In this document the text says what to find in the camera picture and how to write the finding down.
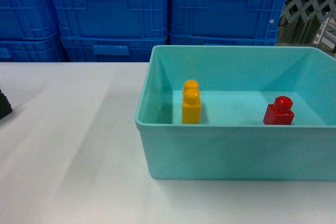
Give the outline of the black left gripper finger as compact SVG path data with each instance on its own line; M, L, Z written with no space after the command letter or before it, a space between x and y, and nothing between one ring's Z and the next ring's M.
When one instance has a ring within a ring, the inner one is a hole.
M0 92L0 119L3 119L10 113L12 113L13 109L8 101L6 95L1 91Z

